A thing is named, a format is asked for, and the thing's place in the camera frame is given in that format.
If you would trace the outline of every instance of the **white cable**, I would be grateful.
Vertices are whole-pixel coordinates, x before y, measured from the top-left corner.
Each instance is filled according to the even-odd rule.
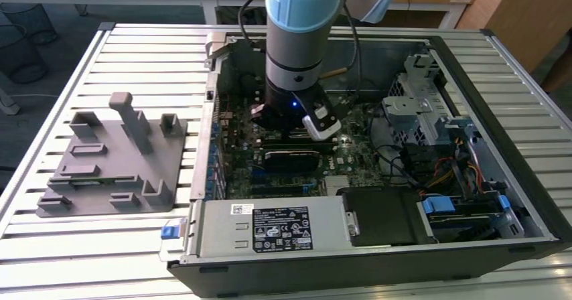
[[[11,97],[54,97],[59,98],[55,94],[15,94]]]

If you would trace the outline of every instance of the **slotted metal surface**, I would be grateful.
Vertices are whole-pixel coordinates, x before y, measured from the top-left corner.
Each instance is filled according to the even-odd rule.
[[[0,299],[198,299],[161,261],[159,228],[189,213],[202,101],[210,73],[203,66],[210,31],[235,27],[118,24],[101,31],[0,199]],[[455,53],[527,162],[572,220],[572,132],[562,113],[522,74],[519,66],[478,31],[369,29],[385,35],[439,34]],[[334,34],[347,33],[335,29]],[[106,109],[107,96],[130,91],[149,119],[177,113],[189,134],[177,207],[159,214],[39,218],[37,202],[58,167],[73,132],[74,112]],[[461,103],[458,94],[453,99]],[[171,254],[182,249],[167,245]],[[465,281],[411,283],[315,291],[254,299],[570,299],[572,254],[527,260]]]

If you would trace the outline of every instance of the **power supply label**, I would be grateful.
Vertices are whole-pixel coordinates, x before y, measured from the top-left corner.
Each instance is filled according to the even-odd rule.
[[[257,253],[313,250],[309,207],[253,211],[253,249]]]

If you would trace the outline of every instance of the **wastebasket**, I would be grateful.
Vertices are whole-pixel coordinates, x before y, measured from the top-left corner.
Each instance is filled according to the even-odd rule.
[[[0,12],[13,24],[26,28],[27,38],[34,44],[49,44],[58,39],[58,32],[42,4],[0,3]]]
[[[22,25],[0,25],[0,72],[18,84],[34,82],[49,73],[49,65],[26,38]]]

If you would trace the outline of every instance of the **blue latch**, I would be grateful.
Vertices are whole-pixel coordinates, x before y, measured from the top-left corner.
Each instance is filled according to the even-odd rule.
[[[454,201],[449,196],[431,196],[422,202],[426,214],[434,212],[455,212]]]
[[[165,226],[162,228],[162,240],[174,240],[179,238],[179,226]]]
[[[499,195],[499,202],[505,210],[509,210],[511,208],[511,202],[509,201],[509,198],[506,195]]]

